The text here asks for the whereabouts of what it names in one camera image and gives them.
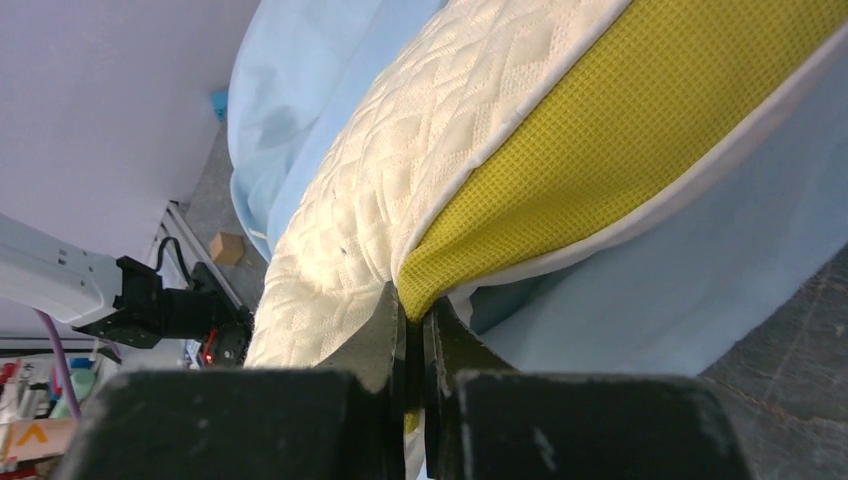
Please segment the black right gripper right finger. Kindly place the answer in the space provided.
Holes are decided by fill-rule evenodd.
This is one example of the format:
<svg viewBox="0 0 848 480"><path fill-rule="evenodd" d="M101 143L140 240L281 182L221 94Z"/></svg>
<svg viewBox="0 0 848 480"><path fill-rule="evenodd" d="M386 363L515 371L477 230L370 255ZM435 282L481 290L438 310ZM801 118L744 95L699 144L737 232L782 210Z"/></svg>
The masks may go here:
<svg viewBox="0 0 848 480"><path fill-rule="evenodd" d="M748 479L717 397L685 377L527 373L439 300L423 321L434 479Z"/></svg>

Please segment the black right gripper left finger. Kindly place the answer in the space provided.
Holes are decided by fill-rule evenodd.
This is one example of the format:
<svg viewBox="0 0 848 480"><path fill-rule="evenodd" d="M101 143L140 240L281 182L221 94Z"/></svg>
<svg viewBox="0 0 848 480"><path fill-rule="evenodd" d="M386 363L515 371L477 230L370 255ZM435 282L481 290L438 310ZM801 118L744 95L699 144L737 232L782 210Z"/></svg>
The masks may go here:
<svg viewBox="0 0 848 480"><path fill-rule="evenodd" d="M405 327L392 284L309 369L136 371L88 403L59 479L401 479Z"/></svg>

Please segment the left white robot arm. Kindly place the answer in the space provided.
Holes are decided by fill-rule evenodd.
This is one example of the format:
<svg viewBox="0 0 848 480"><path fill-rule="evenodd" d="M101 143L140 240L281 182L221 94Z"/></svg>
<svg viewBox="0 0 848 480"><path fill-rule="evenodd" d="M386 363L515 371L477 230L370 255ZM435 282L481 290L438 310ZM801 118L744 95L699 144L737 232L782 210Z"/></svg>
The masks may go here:
<svg viewBox="0 0 848 480"><path fill-rule="evenodd" d="M101 341L150 350L190 341L200 367L243 364L252 316L213 268L189 263L174 236L148 266L63 242L8 216L1 218L1 295Z"/></svg>

